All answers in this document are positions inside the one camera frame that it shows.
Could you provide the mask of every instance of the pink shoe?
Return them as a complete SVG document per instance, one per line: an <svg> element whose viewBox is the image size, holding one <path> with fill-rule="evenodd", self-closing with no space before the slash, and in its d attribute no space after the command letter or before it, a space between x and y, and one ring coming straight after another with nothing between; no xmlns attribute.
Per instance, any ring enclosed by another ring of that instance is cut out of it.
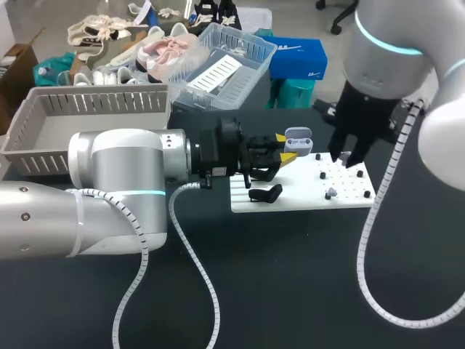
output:
<svg viewBox="0 0 465 349"><path fill-rule="evenodd" d="M186 33L179 36L167 36L160 41L141 47L137 53L136 66L140 71L147 71L147 61L158 59L166 50L179 48L183 52L193 44L198 43L198 37Z"/></svg>
<svg viewBox="0 0 465 349"><path fill-rule="evenodd" d="M166 50L158 59L147 61L148 81L160 83L166 70L184 53L180 48Z"/></svg>
<svg viewBox="0 0 465 349"><path fill-rule="evenodd" d="M166 74L168 68L178 61L178 59L184 54L185 50L177 48L171 48L165 51L158 59L149 60L147 62L148 81L152 83L160 83L163 76ZM210 49L207 47L197 47L193 57L187 57L189 60L189 67L193 71L201 67L210 57Z"/></svg>

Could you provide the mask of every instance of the cable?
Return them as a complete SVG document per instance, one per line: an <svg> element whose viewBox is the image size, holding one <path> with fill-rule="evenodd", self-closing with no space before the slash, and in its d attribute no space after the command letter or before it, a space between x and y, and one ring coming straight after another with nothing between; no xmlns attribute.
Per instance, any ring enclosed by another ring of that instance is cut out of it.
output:
<svg viewBox="0 0 465 349"><path fill-rule="evenodd" d="M206 275L205 269L203 269L201 262L198 260L193 248L189 244L189 241L186 239L186 236L182 232L181 226L179 225L176 215L174 214L174 201L176 200L176 197L185 190L200 189L200 188L201 188L200 183L189 183L189 184L182 185L181 187L176 189L175 192L171 195L171 198L169 198L168 210L169 210L169 216L171 217L171 221L173 222L174 227L176 228L176 231L179 234L179 237L181 238L184 246L186 247L187 252L189 252L189 255L194 261L195 266L197 267L198 271L200 271L203 277L203 280L205 280L206 286L209 288L209 291L210 291L211 300L213 301L215 319L214 319L213 333L211 334L211 339L206 349L213 349L213 347L215 346L215 342L217 341L218 333L219 333L219 302L218 302L217 293L215 292L215 289L213 288L213 285L211 284L209 276Z"/></svg>
<svg viewBox="0 0 465 349"><path fill-rule="evenodd" d="M465 308L465 293L458 299L458 301L447 309L444 313L441 313L438 316L432 318L427 318L425 320L404 320L403 318L398 318L397 316L388 313L383 309L377 301L373 298L368 289L368 285L365 279L365 255L366 247L368 245L368 238L370 237L371 229L373 227L376 215L378 214L379 208L384 199L389 185L391 184L392 177L394 176L397 165L399 164L400 157L404 150L405 143L407 142L408 136L412 130L412 126L415 124L416 117L419 115L421 109L424 107L423 100L418 100L412 107L411 112L409 113L407 119L405 120L404 126L400 132L399 138L395 145L394 152L392 153L391 160L384 174L381 186L379 188L378 194L376 195L375 202L368 213L368 217L365 221L363 227L362 238L358 245L358 254L357 254L357 277L360 290L363 293L363 296L367 300L368 304L384 319L388 320L392 324L406 327L409 329L428 329L431 327L436 327L442 324L445 324L449 320L455 318L462 310Z"/></svg>
<svg viewBox="0 0 465 349"><path fill-rule="evenodd" d="M119 209L127 220L131 223L132 227L134 228L135 233L139 237L140 248L142 250L142 260L140 261L139 271L137 272L136 278L133 280L131 286L128 288L126 293L123 296L123 299L120 301L118 310L116 311L115 318L113 320L113 331L112 331L112 342L113 348L119 349L119 324L121 322L121 317L123 316L124 308L126 307L129 298L132 296L134 291L136 290L137 286L140 284L142 278L144 277L145 271L147 270L148 264L148 245L147 241L145 240L145 235L140 228L140 224L137 221L137 218L131 213L131 211L124 206L123 203L118 201L117 199L113 198L111 194L108 194L104 191L97 190L97 189L81 189L79 191L83 193L85 196L94 196L96 198L101 198L106 202L112 204L114 207Z"/></svg>

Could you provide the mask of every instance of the blue shoe box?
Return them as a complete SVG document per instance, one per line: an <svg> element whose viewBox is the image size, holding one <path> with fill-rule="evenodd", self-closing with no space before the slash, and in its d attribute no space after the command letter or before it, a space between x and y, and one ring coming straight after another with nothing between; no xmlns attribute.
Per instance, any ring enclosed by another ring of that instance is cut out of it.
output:
<svg viewBox="0 0 465 349"><path fill-rule="evenodd" d="M262 36L278 45L270 63L272 79L323 80L328 58L318 39Z"/></svg>

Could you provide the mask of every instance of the dark tabletop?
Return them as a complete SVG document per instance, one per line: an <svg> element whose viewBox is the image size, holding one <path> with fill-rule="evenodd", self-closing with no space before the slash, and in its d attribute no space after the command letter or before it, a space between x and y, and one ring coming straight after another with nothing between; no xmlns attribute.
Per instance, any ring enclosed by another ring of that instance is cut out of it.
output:
<svg viewBox="0 0 465 349"><path fill-rule="evenodd" d="M250 135L310 127L320 152L332 132L310 110L234 114ZM219 115L231 113L174 113L170 127L195 140ZM465 290L465 195L428 173L417 133L374 226L366 271L379 303L411 319L437 315ZM366 159L375 188L391 151L380 142ZM216 348L463 347L465 316L407 330L367 305L355 271L367 209L234 214L228 179L218 179L211 191L183 193L176 212L219 297ZM201 349L209 341L209 292L171 223L168 232L126 308L122 348ZM116 308L139 263L139 255L0 263L0 348L110 348Z"/></svg>

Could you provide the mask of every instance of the chair wheel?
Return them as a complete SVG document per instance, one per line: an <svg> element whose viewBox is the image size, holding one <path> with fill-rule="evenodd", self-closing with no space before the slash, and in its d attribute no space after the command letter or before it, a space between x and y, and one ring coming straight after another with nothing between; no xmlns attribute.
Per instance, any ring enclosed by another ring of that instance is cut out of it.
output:
<svg viewBox="0 0 465 349"><path fill-rule="evenodd" d="M331 34L339 35L342 32L342 28L339 25L333 25L331 27Z"/></svg>
<svg viewBox="0 0 465 349"><path fill-rule="evenodd" d="M321 0L317 1L316 8L317 9L325 9L326 8L326 3L325 2L326 2L326 0L325 1L321 1Z"/></svg>

